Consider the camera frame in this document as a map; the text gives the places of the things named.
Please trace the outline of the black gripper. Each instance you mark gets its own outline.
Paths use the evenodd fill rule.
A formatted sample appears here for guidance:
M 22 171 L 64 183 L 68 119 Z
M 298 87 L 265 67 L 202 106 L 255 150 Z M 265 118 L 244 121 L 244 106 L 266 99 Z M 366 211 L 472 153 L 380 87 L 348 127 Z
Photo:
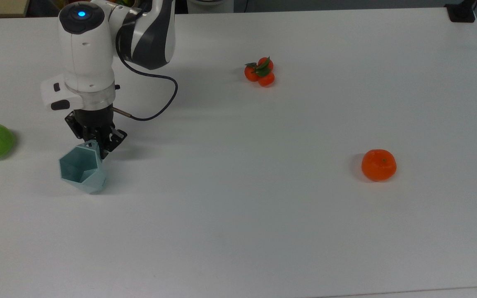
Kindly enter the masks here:
M 118 130 L 113 123 L 113 106 L 100 110 L 73 110 L 65 117 L 77 139 L 83 142 L 96 141 L 100 149 L 100 159 L 118 147 L 127 137 L 127 132 Z

